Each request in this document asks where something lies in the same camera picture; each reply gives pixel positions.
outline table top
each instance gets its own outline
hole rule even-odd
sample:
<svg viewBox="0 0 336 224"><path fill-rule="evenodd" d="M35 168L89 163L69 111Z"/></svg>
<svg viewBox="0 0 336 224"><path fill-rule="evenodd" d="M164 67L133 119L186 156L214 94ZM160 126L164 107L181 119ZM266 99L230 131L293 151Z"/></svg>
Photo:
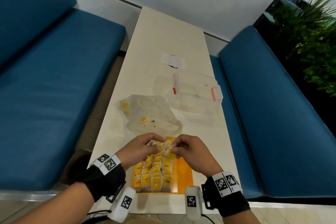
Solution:
<svg viewBox="0 0 336 224"><path fill-rule="evenodd" d="M161 64L162 53L185 59L186 69L214 78L208 48L202 29L178 19L143 7L136 24L124 63L108 105L90 162L104 153L115 153L134 135L125 130L127 119L120 111L119 101L131 94L159 95L160 80L169 79L176 69ZM239 180L235 159L221 105L214 120L200 115L174 110L183 123L183 133L200 137L224 170L230 170ZM126 185L131 185L132 168L126 172ZM194 185L200 186L206 177L192 172ZM92 211L109 209L101 198ZM185 214L184 195L151 193L137 194L129 213ZM215 214L217 210L204 210Z"/></svg>

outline beige pants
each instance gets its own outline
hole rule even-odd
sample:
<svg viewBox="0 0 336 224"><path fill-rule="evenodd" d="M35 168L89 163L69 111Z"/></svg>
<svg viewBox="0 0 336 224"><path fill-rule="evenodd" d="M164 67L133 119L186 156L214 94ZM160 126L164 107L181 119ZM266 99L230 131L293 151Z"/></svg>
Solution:
<svg viewBox="0 0 336 224"><path fill-rule="evenodd" d="M99 224L116 224L113 220L101 221ZM163 224L159 220L153 220L144 216L129 216L126 218L123 224Z"/></svg>

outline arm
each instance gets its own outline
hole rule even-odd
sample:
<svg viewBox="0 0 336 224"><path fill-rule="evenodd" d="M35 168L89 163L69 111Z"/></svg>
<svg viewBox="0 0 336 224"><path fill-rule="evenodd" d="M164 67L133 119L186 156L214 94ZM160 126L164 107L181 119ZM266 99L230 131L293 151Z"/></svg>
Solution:
<svg viewBox="0 0 336 224"><path fill-rule="evenodd" d="M165 141L162 137L149 133L135 137L116 152L115 155L119 158L121 166L125 171L141 160L146 159L147 155L157 154L161 151L161 148L158 146L146 145L150 140ZM99 199L105 195L104 183L95 182L93 185L94 196L86 184L76 182L65 191L33 209L12 224L79 224L95 203L94 198Z"/></svg>
<svg viewBox="0 0 336 224"><path fill-rule="evenodd" d="M207 178L223 171L209 149L199 137L180 135L172 143L173 153L177 158L183 157L188 165L196 172L205 175ZM258 219L251 210L233 214L223 218L225 224L258 224Z"/></svg>

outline white electronic device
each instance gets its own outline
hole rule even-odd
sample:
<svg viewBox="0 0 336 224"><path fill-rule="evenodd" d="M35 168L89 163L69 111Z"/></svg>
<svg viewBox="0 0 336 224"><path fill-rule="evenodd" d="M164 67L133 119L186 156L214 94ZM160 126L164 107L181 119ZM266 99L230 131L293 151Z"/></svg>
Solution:
<svg viewBox="0 0 336 224"><path fill-rule="evenodd" d="M199 186L189 186L184 191L185 214L190 221L201 219L203 195Z"/></svg>
<svg viewBox="0 0 336 224"><path fill-rule="evenodd" d="M128 210L134 200L136 191L130 187L125 187L117 199L112 203L111 213L107 215L111 220L123 223L128 215Z"/></svg>

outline plastic bag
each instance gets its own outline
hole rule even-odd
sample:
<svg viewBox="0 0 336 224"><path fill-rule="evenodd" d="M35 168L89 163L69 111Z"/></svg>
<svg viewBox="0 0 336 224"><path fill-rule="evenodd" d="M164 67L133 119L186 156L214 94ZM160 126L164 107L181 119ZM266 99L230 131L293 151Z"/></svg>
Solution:
<svg viewBox="0 0 336 224"><path fill-rule="evenodd" d="M121 101L121 109L128 118L126 128L136 135L153 132L174 136L182 132L182 122L162 96L130 95Z"/></svg>

